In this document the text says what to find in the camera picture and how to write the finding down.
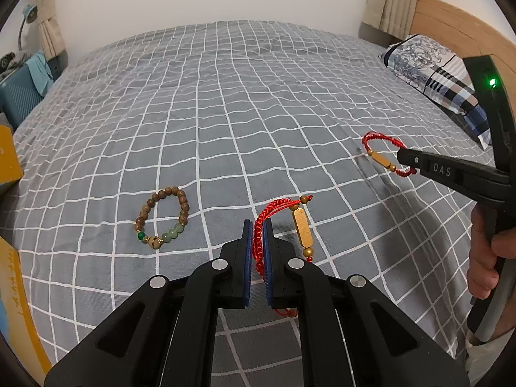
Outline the person's right hand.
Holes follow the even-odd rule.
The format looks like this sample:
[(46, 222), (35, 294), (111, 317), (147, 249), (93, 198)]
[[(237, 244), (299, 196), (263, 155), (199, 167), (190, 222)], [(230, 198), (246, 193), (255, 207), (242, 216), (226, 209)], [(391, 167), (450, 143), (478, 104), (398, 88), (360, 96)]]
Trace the person's right hand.
[(467, 281), (473, 297), (485, 300), (500, 280), (495, 270), (498, 259), (515, 259), (515, 229), (503, 231), (488, 240), (484, 212), (477, 204), (471, 212), (471, 249)]

